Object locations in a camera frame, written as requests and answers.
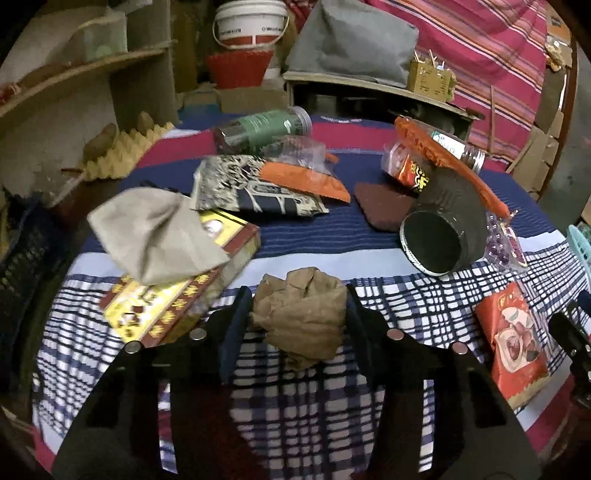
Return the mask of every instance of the dark cylinder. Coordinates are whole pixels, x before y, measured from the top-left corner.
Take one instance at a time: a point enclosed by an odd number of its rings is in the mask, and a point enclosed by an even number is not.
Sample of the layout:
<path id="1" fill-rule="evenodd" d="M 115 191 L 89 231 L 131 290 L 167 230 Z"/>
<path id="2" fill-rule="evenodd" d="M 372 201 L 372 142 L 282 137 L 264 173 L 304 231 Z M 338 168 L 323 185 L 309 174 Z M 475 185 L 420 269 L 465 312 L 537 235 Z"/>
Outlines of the dark cylinder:
<path id="1" fill-rule="evenodd" d="M 476 187 L 451 168 L 436 168 L 400 225 L 402 248 L 421 272 L 440 276 L 484 254 L 486 212 Z"/>

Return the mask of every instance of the table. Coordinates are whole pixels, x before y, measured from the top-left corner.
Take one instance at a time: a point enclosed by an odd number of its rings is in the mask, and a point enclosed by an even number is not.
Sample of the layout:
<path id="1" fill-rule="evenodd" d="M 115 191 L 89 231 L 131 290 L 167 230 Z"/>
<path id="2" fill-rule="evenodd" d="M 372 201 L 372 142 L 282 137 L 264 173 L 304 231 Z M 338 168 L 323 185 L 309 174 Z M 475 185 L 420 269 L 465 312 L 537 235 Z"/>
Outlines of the table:
<path id="1" fill-rule="evenodd" d="M 121 189 L 150 180 L 190 192 L 198 157 L 213 148 L 211 134 L 202 130 L 229 118 L 185 119 L 182 129 L 169 132 L 146 153 L 121 182 Z M 382 181 L 379 161 L 382 145 L 392 140 L 391 125 L 320 117 L 313 117 L 313 122 L 314 137 L 339 156 L 335 173 L 350 192 L 357 181 Z M 564 236 L 509 175 L 483 171 L 481 176 L 511 210 L 520 209 L 513 226 L 530 263 L 530 270 L 521 275 L 530 307 L 542 318 L 565 310 L 588 286 Z M 284 278 L 295 268 L 316 266 L 352 283 L 362 301 L 379 310 L 391 326 L 430 345 L 445 348 L 453 341 L 465 342 L 481 361 L 490 360 L 472 307 L 515 275 L 496 273 L 478 261 L 449 276 L 425 277 L 408 262 L 396 235 L 368 226 L 355 201 L 328 207 L 329 214 L 313 220 L 259 219 L 261 249 L 213 308 L 231 304 L 242 285 L 254 289 L 265 273 Z M 37 357 L 36 382 L 43 391 L 35 409 L 44 442 L 54 453 L 92 387 L 122 348 L 98 306 L 122 273 L 91 236 L 54 300 Z M 589 330 L 589 318 L 582 318 Z M 540 332 L 543 345 L 546 335 Z M 564 352 L 556 352 L 550 358 L 548 386 L 516 412 L 538 452 L 550 443 L 567 411 L 569 362 Z M 234 373 L 230 413 L 272 478 L 323 478 L 326 471 L 334 478 L 348 478 L 365 468 L 383 396 L 383 391 L 368 390 L 347 342 L 335 359 L 294 373 L 285 369 L 283 353 L 264 343 L 261 334 L 250 332 Z M 166 418 L 167 390 L 159 408 Z M 431 462 L 433 416 L 433 391 L 426 383 L 421 469 Z M 161 432 L 161 457 L 163 467 L 174 471 L 174 449 L 166 428 Z"/>

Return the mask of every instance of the crumpled brown paper bag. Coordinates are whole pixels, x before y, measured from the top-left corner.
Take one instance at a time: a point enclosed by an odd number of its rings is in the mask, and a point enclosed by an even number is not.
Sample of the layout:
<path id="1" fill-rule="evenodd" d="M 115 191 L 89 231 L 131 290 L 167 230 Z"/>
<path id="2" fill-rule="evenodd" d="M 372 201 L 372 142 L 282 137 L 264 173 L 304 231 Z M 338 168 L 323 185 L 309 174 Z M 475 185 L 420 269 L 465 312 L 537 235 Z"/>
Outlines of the crumpled brown paper bag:
<path id="1" fill-rule="evenodd" d="M 256 289 L 252 321 L 265 341 L 288 354 L 287 366 L 302 370 L 330 360 L 343 343 L 347 290 L 316 267 L 300 268 L 285 280 L 265 275 Z"/>

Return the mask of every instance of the yellow box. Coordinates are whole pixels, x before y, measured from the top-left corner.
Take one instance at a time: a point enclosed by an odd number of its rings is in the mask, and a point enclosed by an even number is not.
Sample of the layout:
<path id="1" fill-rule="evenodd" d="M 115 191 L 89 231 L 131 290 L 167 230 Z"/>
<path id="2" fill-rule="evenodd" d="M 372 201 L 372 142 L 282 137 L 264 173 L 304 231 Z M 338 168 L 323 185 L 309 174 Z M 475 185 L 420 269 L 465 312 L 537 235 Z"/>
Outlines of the yellow box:
<path id="1" fill-rule="evenodd" d="M 438 70 L 428 61 L 413 59 L 408 71 L 407 90 L 445 103 L 451 79 L 450 70 Z"/>

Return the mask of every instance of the plaid fabric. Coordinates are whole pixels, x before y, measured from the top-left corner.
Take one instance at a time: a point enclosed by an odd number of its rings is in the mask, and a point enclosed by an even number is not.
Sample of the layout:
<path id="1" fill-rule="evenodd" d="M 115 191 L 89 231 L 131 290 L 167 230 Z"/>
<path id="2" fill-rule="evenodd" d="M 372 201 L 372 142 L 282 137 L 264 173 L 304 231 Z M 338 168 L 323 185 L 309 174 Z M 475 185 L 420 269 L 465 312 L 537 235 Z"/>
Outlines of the plaid fabric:
<path id="1" fill-rule="evenodd" d="M 583 269 L 566 241 L 528 254 L 530 270 L 521 276 L 524 295 L 536 313 L 540 341 L 550 354 L 550 372 L 564 359 L 552 349 L 545 320 L 587 287 Z M 448 277 L 357 278 L 362 301 L 379 310 L 390 326 L 420 342 L 443 348 L 466 342 L 483 362 L 491 360 L 472 306 L 515 278 L 496 273 L 479 262 Z M 115 281 L 77 275 L 64 283 L 55 298 L 38 355 L 42 389 L 40 418 L 65 436 L 92 387 L 122 346 L 111 335 L 99 300 Z M 224 292 L 214 309 L 233 302 L 236 290 Z M 588 318 L 582 315 L 582 325 Z M 346 478 L 365 469 L 379 423 L 383 391 L 370 392 L 359 374 L 348 341 L 337 356 L 304 372 L 285 367 L 285 355 L 249 332 L 233 378 L 231 415 L 271 478 Z M 170 409 L 169 391 L 159 403 Z M 420 469 L 428 469 L 433 453 L 433 384 L 425 383 L 423 444 Z M 174 471 L 169 435 L 161 438 L 163 468 Z"/>

